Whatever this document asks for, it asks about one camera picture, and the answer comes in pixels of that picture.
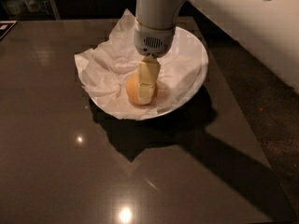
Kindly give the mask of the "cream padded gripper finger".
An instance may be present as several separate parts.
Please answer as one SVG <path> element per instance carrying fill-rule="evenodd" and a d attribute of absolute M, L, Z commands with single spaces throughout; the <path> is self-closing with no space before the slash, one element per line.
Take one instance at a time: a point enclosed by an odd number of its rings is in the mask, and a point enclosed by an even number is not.
<path fill-rule="evenodd" d="M 149 104 L 156 88 L 161 65 L 152 56 L 144 57 L 138 64 L 138 101 Z"/>

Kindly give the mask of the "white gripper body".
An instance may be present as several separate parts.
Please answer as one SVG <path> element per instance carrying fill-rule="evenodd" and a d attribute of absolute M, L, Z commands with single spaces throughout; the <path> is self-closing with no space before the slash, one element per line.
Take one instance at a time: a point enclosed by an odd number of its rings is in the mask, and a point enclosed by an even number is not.
<path fill-rule="evenodd" d="M 163 57 L 171 49 L 174 35 L 175 28 L 157 30 L 135 21 L 134 44 L 142 56 Z"/>

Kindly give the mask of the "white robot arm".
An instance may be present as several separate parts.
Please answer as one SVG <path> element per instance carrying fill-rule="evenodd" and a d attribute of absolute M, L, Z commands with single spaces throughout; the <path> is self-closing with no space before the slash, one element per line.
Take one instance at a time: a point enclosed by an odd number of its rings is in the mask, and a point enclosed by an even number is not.
<path fill-rule="evenodd" d="M 184 2 L 299 93 L 299 0 L 136 0 L 139 54 L 163 57 L 170 50 Z"/>

